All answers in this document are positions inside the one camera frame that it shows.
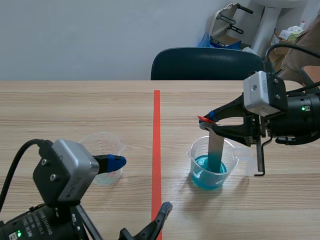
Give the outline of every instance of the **white wall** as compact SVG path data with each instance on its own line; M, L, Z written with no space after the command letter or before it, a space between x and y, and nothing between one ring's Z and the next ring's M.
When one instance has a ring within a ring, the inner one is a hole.
M237 16L247 43L263 9L250 1L257 12ZM0 80L148 80L157 53L196 46L230 2L3 0Z
M301 21L305 21L304 28L315 19L320 9L319 0L307 0L303 5L295 8L284 8L281 10L276 27L281 31L292 26L299 26Z

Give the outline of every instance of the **screw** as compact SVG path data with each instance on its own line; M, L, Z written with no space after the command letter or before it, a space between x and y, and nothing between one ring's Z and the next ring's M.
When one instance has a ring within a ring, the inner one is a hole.
M41 165L42 166L46 165L47 163L48 163L47 159L44 158L44 159L41 160Z
M57 179L57 176L55 174L51 174L50 181L54 181Z

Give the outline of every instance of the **blue liquid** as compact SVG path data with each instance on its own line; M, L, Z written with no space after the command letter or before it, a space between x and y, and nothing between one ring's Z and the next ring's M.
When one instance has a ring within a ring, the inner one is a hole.
M195 162L203 169L212 172L208 166L207 155L197 157L195 159ZM227 168L223 164L223 162L221 162L220 173L226 173L226 172L227 172ZM191 177L193 182L197 184L199 187L204 189L216 189L220 187L226 180L227 176L228 175L226 174L216 175L216 174L208 173L200 169L198 166L195 166L194 169L191 170Z

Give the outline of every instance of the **red tape line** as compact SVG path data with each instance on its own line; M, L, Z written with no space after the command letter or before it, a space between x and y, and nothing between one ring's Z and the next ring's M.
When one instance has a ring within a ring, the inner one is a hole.
M153 139L152 139L152 194L151 220L153 221L161 208L161 121L160 90L154 90L153 100ZM162 231L157 240L162 240Z

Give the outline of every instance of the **cardboard box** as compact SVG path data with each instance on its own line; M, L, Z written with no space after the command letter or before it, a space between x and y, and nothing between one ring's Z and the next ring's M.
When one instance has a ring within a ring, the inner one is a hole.
M213 42L214 40L219 41L220 43L224 44L225 46L221 46L221 45ZM224 36L218 37L217 39L214 39L214 38L211 39L210 44L212 46L214 46L215 48L238 50L240 48L240 45L241 45L241 40L239 40L237 38L234 38L232 36L224 35Z
M274 71L277 73L281 69L282 61L285 59L285 55L281 55L275 62L272 63Z
M272 38L271 38L271 43L270 45L275 45L275 44L292 44L292 41L287 41L287 40L283 40L282 38L279 37L279 35L277 33L273 33ZM276 55L287 55L289 51L289 48L287 47L278 47L276 49L273 50L273 52Z
M274 68L275 72L278 72L281 69L282 61L285 59L285 55L277 55L275 51L271 51L269 54L270 62Z
M293 42L300 35L300 33L302 33L302 32L301 31L290 32L290 31L287 31L287 30L282 30L280 32L280 34L279 34L279 37L284 39L284 40L286 40L286 41Z

